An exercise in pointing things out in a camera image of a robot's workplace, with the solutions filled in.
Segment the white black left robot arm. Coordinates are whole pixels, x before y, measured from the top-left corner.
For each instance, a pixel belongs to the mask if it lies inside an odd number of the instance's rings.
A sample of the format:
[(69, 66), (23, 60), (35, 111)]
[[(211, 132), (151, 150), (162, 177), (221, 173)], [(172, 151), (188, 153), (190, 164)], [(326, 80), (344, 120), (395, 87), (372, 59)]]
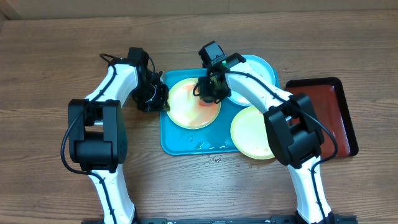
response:
[(68, 129), (61, 143), (63, 165), (72, 173), (87, 175), (99, 196), (102, 223), (136, 223), (136, 208), (129, 197), (123, 174), (127, 156), (127, 132), (122, 107), (128, 97), (145, 113), (168, 111), (169, 89), (162, 72), (149, 70), (153, 60), (100, 57), (108, 73), (96, 90), (68, 104)]

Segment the red cleaning sponge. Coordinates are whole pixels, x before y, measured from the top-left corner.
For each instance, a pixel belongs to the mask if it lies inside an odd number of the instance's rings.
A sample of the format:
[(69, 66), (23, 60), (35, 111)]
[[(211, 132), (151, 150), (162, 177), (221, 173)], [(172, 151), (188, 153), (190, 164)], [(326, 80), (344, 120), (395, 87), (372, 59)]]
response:
[(210, 106), (213, 106), (215, 103), (213, 101), (207, 102), (207, 101), (204, 101), (202, 99), (199, 99), (199, 103), (198, 104), (200, 106), (210, 107)]

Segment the yellow plate with red stains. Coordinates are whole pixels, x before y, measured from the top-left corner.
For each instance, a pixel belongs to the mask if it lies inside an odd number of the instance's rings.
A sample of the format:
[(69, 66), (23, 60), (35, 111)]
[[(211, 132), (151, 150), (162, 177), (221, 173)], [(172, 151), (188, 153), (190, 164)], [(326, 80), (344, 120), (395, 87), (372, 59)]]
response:
[(200, 106), (199, 97), (193, 89), (198, 78), (187, 78), (176, 83), (169, 91), (169, 118), (185, 129), (200, 129), (211, 124), (221, 110), (221, 104), (210, 107)]

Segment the light blue plate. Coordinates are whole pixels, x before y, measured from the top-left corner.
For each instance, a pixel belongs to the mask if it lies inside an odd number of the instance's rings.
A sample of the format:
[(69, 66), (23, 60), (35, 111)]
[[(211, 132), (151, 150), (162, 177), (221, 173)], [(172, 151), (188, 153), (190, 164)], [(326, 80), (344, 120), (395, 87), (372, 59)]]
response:
[[(269, 65), (268, 62), (255, 55), (243, 55), (243, 57), (246, 59), (244, 64), (250, 65), (251, 70), (246, 71), (242, 66), (235, 65), (231, 68), (232, 71), (245, 72), (251, 75), (256, 72), (269, 83), (275, 85), (276, 87), (280, 87), (277, 72)], [(233, 90), (231, 90), (231, 95), (228, 98), (237, 105), (245, 107), (252, 106), (252, 104), (245, 97)]]

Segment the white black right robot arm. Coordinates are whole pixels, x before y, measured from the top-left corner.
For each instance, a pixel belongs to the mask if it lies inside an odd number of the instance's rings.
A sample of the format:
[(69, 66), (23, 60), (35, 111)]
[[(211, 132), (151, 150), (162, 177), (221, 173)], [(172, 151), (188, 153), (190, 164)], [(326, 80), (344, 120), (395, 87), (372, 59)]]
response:
[(205, 102), (219, 103), (239, 93), (263, 115), (267, 142), (275, 158), (290, 172), (303, 223), (331, 223), (333, 213), (323, 191), (320, 164), (326, 127), (310, 98), (293, 95), (268, 82), (240, 54), (200, 53), (207, 75), (194, 91)]

